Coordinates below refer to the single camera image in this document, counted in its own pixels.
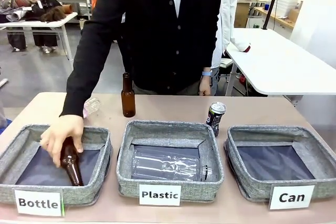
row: gray floor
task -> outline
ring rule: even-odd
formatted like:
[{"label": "gray floor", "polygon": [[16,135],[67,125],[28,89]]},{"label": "gray floor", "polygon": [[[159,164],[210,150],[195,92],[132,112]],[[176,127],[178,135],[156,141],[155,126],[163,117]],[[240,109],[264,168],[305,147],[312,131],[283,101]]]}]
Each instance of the gray floor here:
[{"label": "gray floor", "polygon": [[[67,26],[67,32],[71,51],[75,54],[80,38],[79,25]],[[66,81],[71,73],[70,63],[60,41],[58,51],[46,55],[34,46],[31,35],[26,36],[26,39],[27,51],[13,53],[6,35],[0,34],[0,77],[9,79],[9,83],[0,89],[0,99],[4,104],[6,116],[10,119],[14,119],[40,92],[65,92]],[[118,44],[112,44],[104,71],[94,92],[119,93],[122,88],[123,72],[124,67]],[[219,84],[219,95],[224,95],[225,86],[226,82],[222,79]],[[244,90],[238,80],[235,86]],[[239,96],[240,94],[233,91],[233,95]],[[336,150],[336,129],[317,126],[315,129],[332,149]]]}]

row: person in white jacket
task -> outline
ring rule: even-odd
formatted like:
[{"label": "person in white jacket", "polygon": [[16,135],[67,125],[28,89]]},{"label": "person in white jacket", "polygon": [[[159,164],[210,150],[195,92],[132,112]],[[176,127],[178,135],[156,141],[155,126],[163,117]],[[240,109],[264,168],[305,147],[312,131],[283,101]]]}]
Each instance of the person in white jacket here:
[{"label": "person in white jacket", "polygon": [[238,0],[222,0],[220,4],[217,33],[216,33],[216,48],[212,58],[212,81],[211,81],[211,95],[215,95],[219,82],[219,66],[220,60],[226,47],[232,42],[238,50],[248,52],[250,43],[245,40],[239,40],[234,36],[234,22],[236,15]]}]

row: can top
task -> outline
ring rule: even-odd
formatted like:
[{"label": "can top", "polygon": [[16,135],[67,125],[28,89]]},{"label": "can top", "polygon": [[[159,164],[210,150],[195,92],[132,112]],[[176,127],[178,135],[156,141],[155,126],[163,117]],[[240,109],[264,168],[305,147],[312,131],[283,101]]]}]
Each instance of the can top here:
[{"label": "can top", "polygon": [[222,102],[213,102],[210,105],[210,108],[213,112],[217,114],[224,114],[226,112],[226,106]]}]

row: can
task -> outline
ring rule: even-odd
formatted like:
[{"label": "can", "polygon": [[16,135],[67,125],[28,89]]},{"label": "can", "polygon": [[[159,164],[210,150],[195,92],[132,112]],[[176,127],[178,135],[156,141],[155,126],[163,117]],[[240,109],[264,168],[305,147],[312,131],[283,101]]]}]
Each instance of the can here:
[{"label": "can", "polygon": [[222,115],[226,112],[226,106],[222,102],[213,102],[209,107],[209,114],[206,120],[206,124],[211,126],[215,136],[219,133],[219,123],[222,119]]}]

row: person's right hand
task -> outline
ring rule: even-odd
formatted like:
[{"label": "person's right hand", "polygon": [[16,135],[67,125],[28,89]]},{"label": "person's right hand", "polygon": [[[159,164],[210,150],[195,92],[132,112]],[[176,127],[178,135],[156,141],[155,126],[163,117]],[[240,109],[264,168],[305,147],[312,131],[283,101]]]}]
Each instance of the person's right hand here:
[{"label": "person's right hand", "polygon": [[64,140],[72,136],[77,152],[83,152],[83,118],[77,115],[60,116],[42,135],[40,145],[52,157],[55,165],[60,167],[60,155]]}]

